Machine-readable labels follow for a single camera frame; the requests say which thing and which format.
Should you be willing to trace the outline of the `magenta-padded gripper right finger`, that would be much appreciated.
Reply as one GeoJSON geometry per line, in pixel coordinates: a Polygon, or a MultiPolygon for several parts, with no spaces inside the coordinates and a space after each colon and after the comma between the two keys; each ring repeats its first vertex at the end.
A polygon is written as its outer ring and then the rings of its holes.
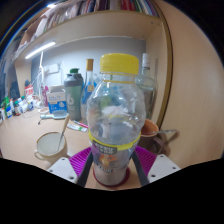
{"type": "Polygon", "coordinates": [[[133,152],[132,160],[142,186],[180,170],[165,154],[155,155],[140,146],[133,152]]]}

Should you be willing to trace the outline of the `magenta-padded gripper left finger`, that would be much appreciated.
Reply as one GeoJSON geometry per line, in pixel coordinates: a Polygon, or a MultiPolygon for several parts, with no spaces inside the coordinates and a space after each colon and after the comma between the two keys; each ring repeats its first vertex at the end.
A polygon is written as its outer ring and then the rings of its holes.
{"type": "Polygon", "coordinates": [[[92,162],[93,155],[91,148],[86,148],[70,158],[60,158],[48,169],[48,172],[77,184],[80,187],[84,187],[92,162]]]}

